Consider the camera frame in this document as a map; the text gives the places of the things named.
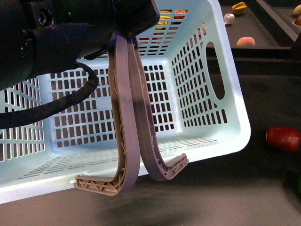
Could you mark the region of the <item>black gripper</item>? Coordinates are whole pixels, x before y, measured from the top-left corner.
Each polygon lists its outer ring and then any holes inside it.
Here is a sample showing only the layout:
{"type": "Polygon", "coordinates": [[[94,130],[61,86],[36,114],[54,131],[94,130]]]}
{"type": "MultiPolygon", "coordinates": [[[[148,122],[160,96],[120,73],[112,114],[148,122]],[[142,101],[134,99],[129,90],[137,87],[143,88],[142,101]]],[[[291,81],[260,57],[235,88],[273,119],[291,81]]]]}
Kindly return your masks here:
{"type": "Polygon", "coordinates": [[[159,22],[152,0],[3,0],[0,3],[0,88],[73,69],[113,44],[159,22]]]}

